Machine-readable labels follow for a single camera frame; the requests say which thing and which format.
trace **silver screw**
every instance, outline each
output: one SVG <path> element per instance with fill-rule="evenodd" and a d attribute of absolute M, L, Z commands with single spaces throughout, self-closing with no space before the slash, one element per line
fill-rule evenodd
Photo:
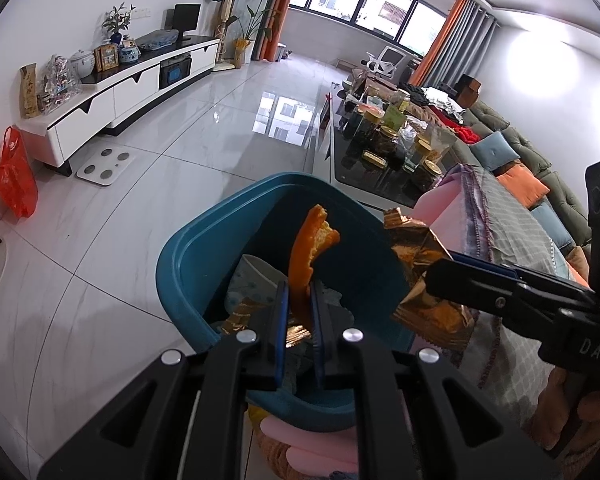
<path fill-rule="evenodd" d="M 364 338 L 364 334 L 361 330 L 357 328 L 347 328 L 343 333 L 342 337 L 345 341 L 349 341 L 350 343 L 357 343 L 358 341 L 362 341 Z"/>
<path fill-rule="evenodd" d="M 433 348 L 423 348 L 418 352 L 418 357 L 424 363 L 432 365 L 433 363 L 437 363 L 439 361 L 440 354 Z"/>
<path fill-rule="evenodd" d="M 182 354 L 178 350 L 167 350 L 160 356 L 160 361 L 167 366 L 173 366 L 182 361 Z"/>
<path fill-rule="evenodd" d="M 258 338 L 258 334 L 249 329 L 241 330 L 235 335 L 235 338 L 241 343 L 253 343 Z"/>

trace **coffee table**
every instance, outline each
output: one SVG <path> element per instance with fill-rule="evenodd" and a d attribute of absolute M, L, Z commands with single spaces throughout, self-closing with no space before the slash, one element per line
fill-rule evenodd
<path fill-rule="evenodd" d="M 385 209 L 394 207 L 410 212 L 424 194 L 410 183 L 410 176 L 403 170 L 381 170 L 362 161 L 364 148 L 342 136 L 350 114 L 338 96 L 341 90 L 341 85 L 333 83 L 322 109 L 312 174 L 357 200 L 378 218 L 382 218 Z M 438 166 L 445 173 L 457 163 L 452 152 L 448 152 Z"/>

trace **human hand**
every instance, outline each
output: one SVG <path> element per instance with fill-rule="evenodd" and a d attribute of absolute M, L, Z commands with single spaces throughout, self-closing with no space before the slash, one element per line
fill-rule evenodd
<path fill-rule="evenodd" d="M 549 374 L 546 388 L 538 397 L 538 407 L 531 423 L 531 437 L 545 449 L 553 448 L 569 418 L 569 407 L 563 385 L 567 372 L 554 368 Z M 600 441 L 600 390 L 585 396 L 578 404 L 578 416 L 588 422 L 571 443 L 570 449 L 583 451 Z"/>

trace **tv stand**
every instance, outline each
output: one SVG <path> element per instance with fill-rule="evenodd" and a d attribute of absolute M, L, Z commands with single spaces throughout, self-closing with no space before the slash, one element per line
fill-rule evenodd
<path fill-rule="evenodd" d="M 82 92 L 45 116 L 22 119 L 27 153 L 61 174 L 69 175 L 68 159 L 97 133 L 119 135 L 126 127 L 177 92 L 211 73 L 220 40 L 190 40 L 143 52 L 135 63 L 121 64 L 82 79 Z M 186 78 L 160 89 L 160 62 L 191 54 Z"/>

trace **cabinet drawer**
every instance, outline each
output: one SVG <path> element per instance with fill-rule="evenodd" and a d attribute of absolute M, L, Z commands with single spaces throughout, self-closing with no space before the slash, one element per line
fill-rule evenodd
<path fill-rule="evenodd" d="M 196 72 L 205 66 L 213 65 L 216 63 L 216 52 L 218 52 L 218 46 L 216 44 L 209 45 L 206 48 L 199 48 L 191 51 L 191 71 Z"/>
<path fill-rule="evenodd" d="M 155 94 L 159 81 L 160 65 L 156 65 L 115 85 L 113 95 L 116 101 L 116 117 Z"/>
<path fill-rule="evenodd" d="M 91 101 L 80 105 L 56 124 L 58 143 L 67 160 L 87 140 L 91 139 L 116 118 L 113 106 L 113 89 L 105 90 Z"/>

